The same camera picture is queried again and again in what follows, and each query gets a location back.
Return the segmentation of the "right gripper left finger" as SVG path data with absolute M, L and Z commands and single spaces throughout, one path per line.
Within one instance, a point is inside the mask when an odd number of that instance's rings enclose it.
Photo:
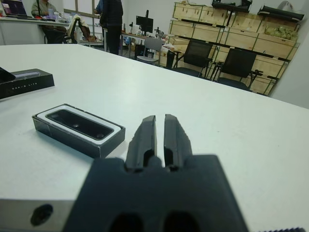
M 129 143 L 126 168 L 137 170 L 147 167 L 149 160 L 156 156 L 156 148 L 156 118 L 148 116 L 142 120 Z

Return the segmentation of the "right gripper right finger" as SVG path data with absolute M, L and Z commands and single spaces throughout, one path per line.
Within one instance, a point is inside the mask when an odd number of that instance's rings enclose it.
M 186 159 L 192 155 L 191 142 L 177 117 L 166 114 L 164 123 L 165 166 L 172 170 L 182 168 Z

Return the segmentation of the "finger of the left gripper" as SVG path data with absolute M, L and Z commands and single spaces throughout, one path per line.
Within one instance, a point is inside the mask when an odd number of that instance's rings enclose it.
M 1 84 L 6 83 L 6 82 L 11 82 L 13 80 L 15 80 L 15 76 L 12 73 L 6 71 L 3 68 L 0 68 L 0 83 Z

